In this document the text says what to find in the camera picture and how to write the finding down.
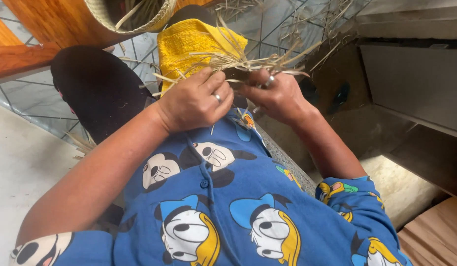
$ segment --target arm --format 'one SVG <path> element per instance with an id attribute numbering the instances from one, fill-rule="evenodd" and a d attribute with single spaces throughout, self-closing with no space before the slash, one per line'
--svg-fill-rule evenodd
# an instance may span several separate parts
<path id="1" fill-rule="evenodd" d="M 30 209 L 17 246 L 51 234 L 88 230 L 132 174 L 170 133 L 206 127 L 233 102 L 225 74 L 210 68 L 179 82 L 81 160 Z M 212 93 L 223 99 L 219 104 Z"/>
<path id="2" fill-rule="evenodd" d="M 267 70 L 257 71 L 250 76 L 250 82 L 264 84 L 269 76 Z M 323 178 L 352 179 L 367 175 L 319 110 L 304 99 L 292 76 L 280 73 L 269 88 L 245 85 L 241 93 L 271 118 L 292 127 L 307 146 Z"/>

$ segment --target sleeve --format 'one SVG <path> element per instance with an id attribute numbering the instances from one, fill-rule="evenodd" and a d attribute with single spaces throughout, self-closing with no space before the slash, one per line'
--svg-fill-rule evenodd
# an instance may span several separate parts
<path id="1" fill-rule="evenodd" d="M 400 251 L 396 230 L 386 215 L 385 205 L 370 177 L 350 180 L 326 178 L 317 187 L 315 197 L 353 224 L 357 229 L 357 237 L 368 240 L 369 247 L 364 254 L 368 260 L 411 265 Z"/>
<path id="2" fill-rule="evenodd" d="M 113 245 L 112 235 L 103 231 L 60 233 L 18 246 L 9 266 L 111 266 Z"/>

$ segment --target silver ring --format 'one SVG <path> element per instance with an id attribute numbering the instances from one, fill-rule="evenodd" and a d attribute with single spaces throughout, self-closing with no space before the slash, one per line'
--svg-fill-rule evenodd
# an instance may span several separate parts
<path id="1" fill-rule="evenodd" d="M 222 102 L 222 98 L 220 98 L 220 96 L 218 94 L 213 94 L 213 96 L 215 97 L 215 99 L 217 99 L 219 101 L 219 103 Z"/>
<path id="2" fill-rule="evenodd" d="M 268 87 L 271 85 L 271 83 L 274 81 L 274 76 L 270 76 L 270 78 L 268 79 L 268 81 L 264 84 L 265 87 Z"/>

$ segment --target blue shirt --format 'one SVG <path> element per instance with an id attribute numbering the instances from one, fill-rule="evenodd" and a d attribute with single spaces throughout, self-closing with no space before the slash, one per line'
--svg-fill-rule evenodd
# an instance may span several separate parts
<path id="1" fill-rule="evenodd" d="M 170 136 L 138 167 L 116 239 L 43 237 L 11 265 L 411 265 L 369 177 L 326 178 L 310 197 L 235 113 Z"/>

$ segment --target yellow towel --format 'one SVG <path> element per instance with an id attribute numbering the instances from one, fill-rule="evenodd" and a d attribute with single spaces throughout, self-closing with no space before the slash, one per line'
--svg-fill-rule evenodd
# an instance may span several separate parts
<path id="1" fill-rule="evenodd" d="M 225 28 L 222 28 L 225 36 L 230 40 L 231 37 Z M 245 49 L 248 41 L 242 36 L 230 30 L 230 33 L 237 40 L 242 49 Z M 189 56 L 190 52 L 222 52 L 215 47 L 238 54 L 233 46 L 222 36 L 216 27 L 203 23 L 198 19 L 187 19 L 180 21 L 158 34 L 158 49 L 160 56 L 160 68 L 163 76 L 170 79 L 177 79 L 179 69 L 185 72 L 194 63 L 201 61 L 206 55 L 196 55 L 182 60 Z M 210 58 L 206 58 L 201 63 L 208 64 Z M 188 77 L 200 71 L 203 67 L 196 67 L 188 73 Z M 166 91 L 171 83 L 163 81 L 162 91 Z"/>

